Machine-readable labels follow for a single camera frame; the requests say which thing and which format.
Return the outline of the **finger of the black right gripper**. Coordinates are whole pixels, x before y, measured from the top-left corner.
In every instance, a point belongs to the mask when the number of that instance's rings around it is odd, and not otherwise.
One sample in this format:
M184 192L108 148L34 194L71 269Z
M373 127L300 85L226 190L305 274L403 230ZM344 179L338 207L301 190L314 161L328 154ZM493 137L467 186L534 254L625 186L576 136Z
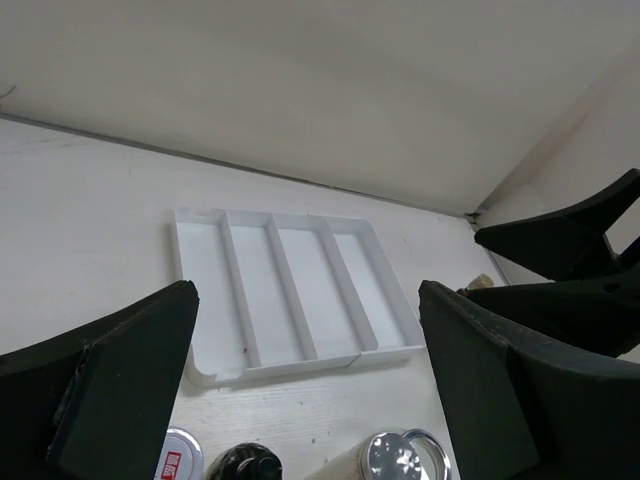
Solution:
M639 282L606 280L471 290L480 307L543 335L618 357L639 344Z
M639 241L615 253L608 229L639 199L632 168L593 196L551 213L484 227L476 243L549 280L587 280L639 263Z

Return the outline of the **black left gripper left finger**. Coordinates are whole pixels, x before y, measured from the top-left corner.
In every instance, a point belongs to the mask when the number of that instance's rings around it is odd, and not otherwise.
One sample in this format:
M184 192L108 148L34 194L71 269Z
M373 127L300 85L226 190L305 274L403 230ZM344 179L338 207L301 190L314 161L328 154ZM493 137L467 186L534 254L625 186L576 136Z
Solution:
M2 355L2 478L153 478L198 306L181 280Z

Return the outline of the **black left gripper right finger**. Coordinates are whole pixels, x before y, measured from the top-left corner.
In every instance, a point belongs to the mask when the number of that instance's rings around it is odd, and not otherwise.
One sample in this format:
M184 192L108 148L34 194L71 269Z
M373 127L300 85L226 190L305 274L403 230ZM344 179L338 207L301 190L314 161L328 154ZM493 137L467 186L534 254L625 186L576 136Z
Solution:
M464 479L636 479L639 366L569 346L436 281L420 324Z

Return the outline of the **yellow bottle cork cap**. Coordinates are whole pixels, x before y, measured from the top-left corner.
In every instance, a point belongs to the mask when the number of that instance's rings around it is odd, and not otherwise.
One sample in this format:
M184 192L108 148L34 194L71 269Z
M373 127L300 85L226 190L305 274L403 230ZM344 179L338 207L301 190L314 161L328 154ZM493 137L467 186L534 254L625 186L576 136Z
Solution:
M493 288L494 286L495 286L494 280L489 275L485 273L481 273L480 275L475 277L473 280L471 280L467 286L458 289L457 293L466 297L472 291Z

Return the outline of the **red-label white-lid spice jar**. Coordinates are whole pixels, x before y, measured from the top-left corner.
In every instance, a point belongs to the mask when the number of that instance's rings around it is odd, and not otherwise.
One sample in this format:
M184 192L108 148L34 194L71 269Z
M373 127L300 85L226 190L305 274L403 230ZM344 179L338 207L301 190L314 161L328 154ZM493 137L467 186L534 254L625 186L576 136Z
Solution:
M156 467L156 480L200 480L204 474L204 453L188 431L169 427Z

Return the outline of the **clear glass jar metal lid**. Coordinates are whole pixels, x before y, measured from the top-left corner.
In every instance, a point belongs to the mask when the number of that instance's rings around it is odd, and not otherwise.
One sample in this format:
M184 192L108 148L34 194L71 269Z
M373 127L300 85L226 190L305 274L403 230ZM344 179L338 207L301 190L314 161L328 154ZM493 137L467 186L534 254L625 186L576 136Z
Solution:
M434 435L423 429L376 432L306 476L312 480L451 479L451 461Z

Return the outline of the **black-cap spice bottle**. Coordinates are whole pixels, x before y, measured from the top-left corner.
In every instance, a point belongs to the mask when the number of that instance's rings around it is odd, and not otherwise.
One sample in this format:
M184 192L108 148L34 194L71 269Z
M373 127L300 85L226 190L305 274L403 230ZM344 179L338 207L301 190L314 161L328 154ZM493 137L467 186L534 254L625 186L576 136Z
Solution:
M259 443L241 443L225 450L208 467L206 480L281 480L280 458Z

